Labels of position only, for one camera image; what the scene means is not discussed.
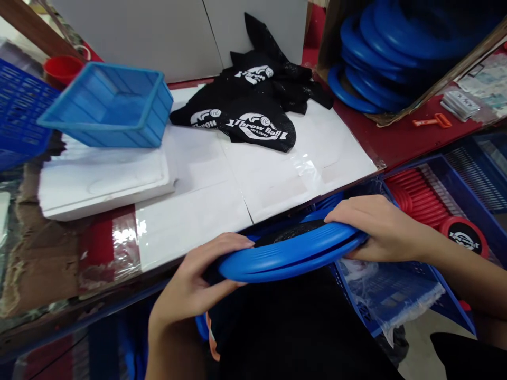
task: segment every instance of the plastic bag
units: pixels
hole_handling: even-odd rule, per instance
[[[340,262],[342,269],[347,268],[343,261]],[[426,279],[417,270],[411,271],[418,265],[416,262],[348,263],[353,270],[344,271],[345,277],[350,278],[347,283],[355,301],[367,306],[391,347],[394,329],[418,318],[445,293],[440,282]]]

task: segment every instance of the cardboard box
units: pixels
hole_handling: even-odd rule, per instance
[[[340,27],[343,21],[351,14],[359,12],[366,8],[370,3],[369,0],[329,0],[326,22],[324,26],[324,34],[322,36],[321,48],[318,54],[317,72],[327,82],[327,74],[330,67],[340,62]],[[443,88],[452,82],[455,78],[463,75],[482,57],[487,55],[497,44],[507,35],[507,16],[496,26],[496,28],[472,50],[465,58],[463,58],[456,66],[454,66],[447,74],[445,74],[437,83],[419,97],[414,103],[404,110],[392,114],[383,113],[378,115],[365,114],[366,117],[377,123],[382,128],[391,123],[400,120],[404,116],[412,113],[422,104],[426,103],[433,96],[440,93]]]

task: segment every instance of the red plastic cup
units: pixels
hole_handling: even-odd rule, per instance
[[[49,58],[44,64],[44,71],[50,77],[68,86],[79,74],[85,64],[71,55]]]

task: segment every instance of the orange razor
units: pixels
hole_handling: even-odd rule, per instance
[[[452,127],[453,124],[445,117],[443,113],[436,113],[434,119],[430,120],[412,120],[412,123],[416,127],[420,127],[421,125],[428,125],[428,124],[439,124],[442,128],[449,128]]]

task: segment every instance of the black cloth with logo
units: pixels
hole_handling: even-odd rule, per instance
[[[218,128],[224,108],[237,97],[237,85],[227,78],[217,78],[200,89],[188,103],[169,115],[174,125]]]
[[[251,144],[288,152],[296,142],[294,124],[273,99],[252,93],[226,107],[220,130]]]
[[[330,109],[333,99],[312,81],[311,69],[287,60],[264,23],[245,13],[245,25],[254,50],[231,52],[233,66],[171,112],[170,120],[175,125],[219,128],[234,143],[288,152],[296,142],[296,130],[285,112],[304,115],[310,98]]]

